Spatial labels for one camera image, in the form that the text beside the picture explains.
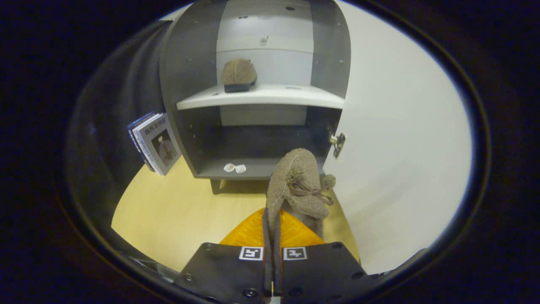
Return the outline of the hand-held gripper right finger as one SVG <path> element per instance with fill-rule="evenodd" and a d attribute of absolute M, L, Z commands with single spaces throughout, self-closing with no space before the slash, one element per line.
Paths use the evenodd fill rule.
<path fill-rule="evenodd" d="M 280 304 L 346 304 L 364 300 L 375 288 L 342 242 L 282 246 L 285 234 L 276 216 L 273 294 Z"/>

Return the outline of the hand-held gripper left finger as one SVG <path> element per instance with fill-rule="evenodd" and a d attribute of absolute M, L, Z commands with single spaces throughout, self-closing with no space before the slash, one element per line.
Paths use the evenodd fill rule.
<path fill-rule="evenodd" d="M 267 209 L 254 215 L 261 246 L 200 245 L 175 286 L 216 304 L 268 304 L 272 297 L 272 250 Z"/>

